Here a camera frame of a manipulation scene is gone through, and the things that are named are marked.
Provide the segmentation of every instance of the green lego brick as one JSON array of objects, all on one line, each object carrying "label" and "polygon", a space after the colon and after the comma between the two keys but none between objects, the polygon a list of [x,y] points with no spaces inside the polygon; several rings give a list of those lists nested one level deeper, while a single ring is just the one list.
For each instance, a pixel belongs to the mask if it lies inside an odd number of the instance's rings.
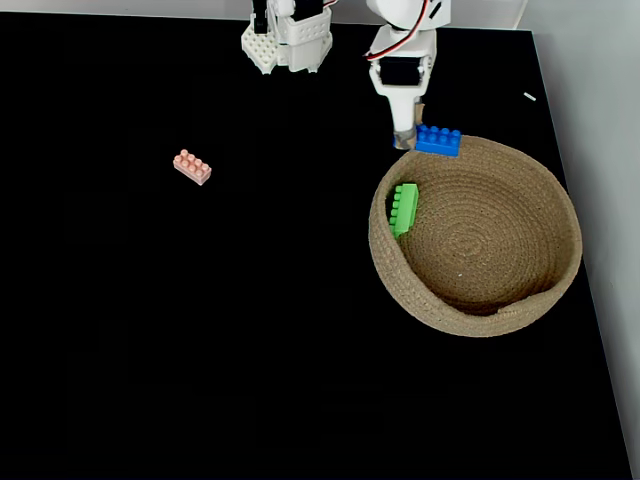
[{"label": "green lego brick", "polygon": [[418,186],[415,183],[404,183],[396,187],[393,195],[393,207],[389,225],[391,233],[398,238],[407,233],[416,220],[416,208],[418,207]]}]

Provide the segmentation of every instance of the woven basket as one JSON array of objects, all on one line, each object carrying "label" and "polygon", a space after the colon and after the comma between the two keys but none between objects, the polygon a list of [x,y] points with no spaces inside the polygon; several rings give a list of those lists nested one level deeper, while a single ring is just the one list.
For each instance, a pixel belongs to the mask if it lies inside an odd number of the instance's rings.
[{"label": "woven basket", "polygon": [[[389,227],[396,185],[420,192],[414,226]],[[580,226],[556,178],[522,152],[463,137],[458,158],[405,154],[371,207],[369,243],[393,298],[443,332],[492,337],[544,315],[573,281]]]}]

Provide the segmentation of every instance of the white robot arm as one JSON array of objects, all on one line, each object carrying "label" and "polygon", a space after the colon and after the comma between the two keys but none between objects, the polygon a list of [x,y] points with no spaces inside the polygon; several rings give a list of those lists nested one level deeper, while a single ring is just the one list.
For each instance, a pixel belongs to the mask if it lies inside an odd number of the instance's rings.
[{"label": "white robot arm", "polygon": [[[242,49],[262,73],[276,65],[316,72],[333,38],[331,5],[338,0],[253,0]],[[396,148],[416,145],[416,110],[436,60],[435,29],[451,21],[451,0],[367,0],[388,24],[378,30],[367,60],[376,91],[389,99]]]},{"label": "white robot arm", "polygon": [[396,148],[416,146],[416,107],[436,61],[436,28],[451,21],[451,0],[367,0],[388,24],[378,30],[367,59],[376,91],[389,99]]}]

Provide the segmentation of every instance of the black table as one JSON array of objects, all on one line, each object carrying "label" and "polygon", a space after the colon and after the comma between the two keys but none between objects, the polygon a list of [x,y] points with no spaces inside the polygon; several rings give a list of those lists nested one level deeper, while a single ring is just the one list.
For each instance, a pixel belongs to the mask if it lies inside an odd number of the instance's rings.
[{"label": "black table", "polygon": [[[377,27],[334,25],[318,74],[263,76],[240,49],[246,24],[0,16],[22,39],[9,56],[48,71],[65,145],[51,159],[73,162],[67,442],[23,467],[630,477],[584,268],[504,337],[413,319],[367,240],[402,155],[362,57]],[[564,182],[532,35],[438,40],[425,123],[522,150]],[[174,170],[182,148],[213,167],[203,187]]]}]

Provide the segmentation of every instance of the toy block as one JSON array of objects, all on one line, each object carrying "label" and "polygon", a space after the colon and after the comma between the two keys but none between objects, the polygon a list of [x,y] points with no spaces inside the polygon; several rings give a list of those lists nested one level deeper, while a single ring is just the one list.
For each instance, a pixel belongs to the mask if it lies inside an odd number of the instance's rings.
[{"label": "toy block", "polygon": [[173,159],[173,166],[180,170],[198,185],[202,185],[211,176],[211,167],[187,150],[182,150],[180,155]]},{"label": "toy block", "polygon": [[418,125],[418,138],[416,150],[425,153],[435,153],[457,157],[460,150],[460,131],[449,131],[448,128],[440,130],[438,127]]},{"label": "toy block", "polygon": [[395,238],[407,233],[413,227],[416,208],[418,208],[418,186],[415,183],[398,185],[393,195],[391,218],[389,218],[391,233]]}]

